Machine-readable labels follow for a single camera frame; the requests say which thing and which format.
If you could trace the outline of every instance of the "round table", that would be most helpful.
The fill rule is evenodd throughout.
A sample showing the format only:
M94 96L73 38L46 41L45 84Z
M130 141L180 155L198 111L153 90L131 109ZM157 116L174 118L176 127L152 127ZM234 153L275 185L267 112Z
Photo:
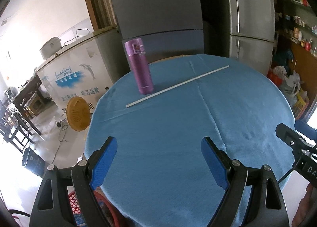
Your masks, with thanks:
M144 97L130 72L99 100L85 155L108 136L117 139L101 188L136 226L207 226L224 190L202 156L205 136L245 166L269 164L277 179L291 168L292 150L275 136L275 128L279 123L294 128L294 117L279 89L259 72L223 57L179 57L150 65L154 91L226 65L126 108ZM243 220L249 191L246 187L234 226Z

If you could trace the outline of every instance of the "yellow fan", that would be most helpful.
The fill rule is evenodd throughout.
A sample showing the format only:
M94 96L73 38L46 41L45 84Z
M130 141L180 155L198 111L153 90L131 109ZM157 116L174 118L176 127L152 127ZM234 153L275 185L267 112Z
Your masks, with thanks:
M70 99L66 107L66 117L73 130L86 129L90 124L90 110L85 99L78 96Z

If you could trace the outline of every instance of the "human hand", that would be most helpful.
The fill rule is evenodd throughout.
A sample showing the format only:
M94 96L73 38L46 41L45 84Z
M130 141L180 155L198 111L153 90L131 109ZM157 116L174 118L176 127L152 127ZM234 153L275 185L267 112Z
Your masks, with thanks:
M305 196L299 202L297 212L292 221L292 227L297 227L304 220L308 211L312 207L312 204L310 203L310 197L313 193L313 189L314 189L314 186L309 183L306 188Z

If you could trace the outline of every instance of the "refrigerator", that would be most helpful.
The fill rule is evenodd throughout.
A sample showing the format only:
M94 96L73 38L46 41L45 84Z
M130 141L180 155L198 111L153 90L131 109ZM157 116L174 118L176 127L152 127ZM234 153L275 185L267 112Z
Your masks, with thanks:
M83 97L94 112L98 100L129 65L115 27L106 27L63 47L36 73L56 105L66 112L72 97Z
M140 37L148 62L204 53L200 0L111 0L122 44Z
M229 0L229 13L229 57L267 75L274 45L274 0Z

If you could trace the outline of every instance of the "bottle lid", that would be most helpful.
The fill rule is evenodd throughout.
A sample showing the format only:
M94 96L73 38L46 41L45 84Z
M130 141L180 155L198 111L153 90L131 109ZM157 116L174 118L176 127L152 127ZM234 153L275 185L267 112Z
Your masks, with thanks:
M135 38L124 43L127 55L134 55L144 52L144 46L141 38Z

